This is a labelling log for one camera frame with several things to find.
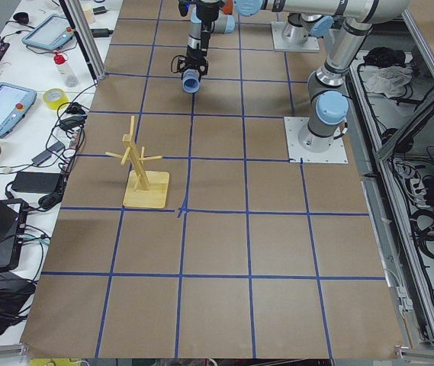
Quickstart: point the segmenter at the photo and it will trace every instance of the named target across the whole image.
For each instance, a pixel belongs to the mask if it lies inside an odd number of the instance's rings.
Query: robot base
[[[347,154],[342,139],[335,140],[326,152],[311,152],[298,141],[298,133],[308,123],[308,117],[285,117],[286,140],[288,156],[291,162],[316,162],[323,164],[347,164]],[[340,134],[339,128],[334,136]]]
[[[318,40],[315,37],[308,37],[303,43],[290,43],[288,40],[283,39],[283,30],[287,24],[286,21],[273,21],[271,23],[275,51],[304,53],[318,53],[320,51]]]

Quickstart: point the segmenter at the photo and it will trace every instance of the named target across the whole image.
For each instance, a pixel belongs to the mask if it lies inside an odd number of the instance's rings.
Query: yellow object
[[[125,207],[164,208],[169,186],[168,172],[148,172],[143,166],[147,160],[162,159],[162,156],[145,157],[145,149],[141,153],[133,140],[133,129],[135,127],[135,116],[130,121],[130,132],[124,134],[122,143],[125,146],[123,155],[113,152],[106,152],[108,156],[119,158],[123,165],[127,160],[133,166],[125,189]]]
[[[34,358],[28,366],[79,366],[81,358]]]
[[[63,104],[63,107],[67,107],[69,103],[66,93],[58,88],[47,90],[43,93],[42,100],[47,104],[47,107],[55,111]]]

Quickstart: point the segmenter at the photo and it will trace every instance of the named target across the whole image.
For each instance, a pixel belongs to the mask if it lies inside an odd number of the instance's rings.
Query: tape roll
[[[61,106],[64,108],[67,107],[69,103],[66,93],[62,89],[58,88],[47,90],[43,93],[42,100],[47,104],[47,107],[55,111],[57,111]]]

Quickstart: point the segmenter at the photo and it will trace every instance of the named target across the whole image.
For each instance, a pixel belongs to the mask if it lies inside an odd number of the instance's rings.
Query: orange object
[[[224,14],[230,15],[233,12],[233,0],[227,0],[227,3],[223,6],[222,11]]]

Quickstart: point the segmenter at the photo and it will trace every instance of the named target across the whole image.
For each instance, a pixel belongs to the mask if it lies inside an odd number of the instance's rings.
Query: metal post
[[[74,34],[79,43],[82,55],[85,57],[86,65],[92,75],[93,80],[102,80],[105,78],[105,68],[101,59],[98,48],[96,47],[95,38],[89,29],[88,22],[82,11],[79,0],[59,0],[64,15],[69,25],[74,30]]]

